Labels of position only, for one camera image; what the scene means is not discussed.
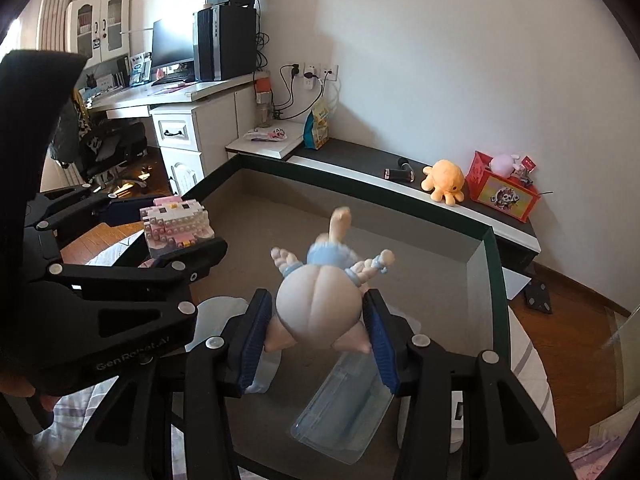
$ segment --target blue gripper pad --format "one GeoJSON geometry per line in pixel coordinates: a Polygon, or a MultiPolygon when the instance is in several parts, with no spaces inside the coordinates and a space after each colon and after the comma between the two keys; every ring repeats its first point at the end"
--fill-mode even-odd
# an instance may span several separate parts
{"type": "MultiPolygon", "coordinates": [[[[259,288],[249,304],[237,335],[246,334],[240,351],[240,366],[238,370],[238,388],[244,392],[254,382],[255,371],[262,355],[267,325],[271,320],[271,294],[268,290],[259,288]]],[[[229,348],[229,357],[234,349],[229,348]]]]}
{"type": "Polygon", "coordinates": [[[382,383],[395,395],[400,388],[400,377],[397,352],[389,333],[392,316],[378,290],[371,289],[364,295],[362,314],[382,383]]]}

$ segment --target plush toy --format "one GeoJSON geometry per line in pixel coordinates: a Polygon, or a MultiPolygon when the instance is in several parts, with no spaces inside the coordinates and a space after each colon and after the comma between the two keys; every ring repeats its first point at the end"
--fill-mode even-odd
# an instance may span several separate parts
{"type": "Polygon", "coordinates": [[[502,178],[509,178],[513,170],[517,170],[520,165],[516,161],[520,159],[519,155],[498,155],[492,158],[489,163],[489,169],[502,178]]]}
{"type": "Polygon", "coordinates": [[[371,352],[369,335],[360,321],[367,282],[386,272],[394,254],[385,250],[372,260],[359,261],[342,243],[351,226],[351,211],[336,209],[329,233],[309,249],[306,265],[285,249],[271,250],[284,276],[276,297],[264,349],[273,352],[296,343],[338,351],[371,352]]]}
{"type": "Polygon", "coordinates": [[[441,202],[444,197],[447,205],[456,205],[456,200],[465,199],[462,188],[465,185],[465,175],[459,167],[448,160],[439,160],[433,167],[426,167],[422,172],[427,175],[422,181],[422,189],[431,191],[431,199],[441,202]]]}

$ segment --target white power adapter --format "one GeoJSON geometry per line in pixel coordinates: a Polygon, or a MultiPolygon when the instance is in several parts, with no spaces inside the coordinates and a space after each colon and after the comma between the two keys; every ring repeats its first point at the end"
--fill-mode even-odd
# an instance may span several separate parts
{"type": "Polygon", "coordinates": [[[315,77],[307,77],[307,74],[313,74],[314,76],[318,75],[318,69],[315,65],[306,64],[305,65],[305,90],[313,90],[316,87],[316,78],[315,77]]]}

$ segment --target pink and white brick toy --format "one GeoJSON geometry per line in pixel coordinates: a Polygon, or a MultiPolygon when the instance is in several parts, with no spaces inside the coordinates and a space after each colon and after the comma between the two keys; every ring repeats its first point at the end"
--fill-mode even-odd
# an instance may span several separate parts
{"type": "Polygon", "coordinates": [[[209,213],[197,200],[179,196],[156,198],[154,206],[140,210],[145,224],[146,244],[152,258],[190,247],[216,234],[209,224],[209,213]]]}

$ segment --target red tag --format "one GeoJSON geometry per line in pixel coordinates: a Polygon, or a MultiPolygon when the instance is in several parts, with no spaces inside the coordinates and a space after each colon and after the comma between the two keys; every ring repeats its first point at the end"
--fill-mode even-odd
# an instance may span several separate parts
{"type": "Polygon", "coordinates": [[[536,169],[536,164],[535,162],[533,162],[533,160],[531,160],[528,156],[526,156],[525,158],[523,158],[520,163],[526,168],[527,171],[529,171],[529,173],[531,173],[531,171],[536,169]]]}

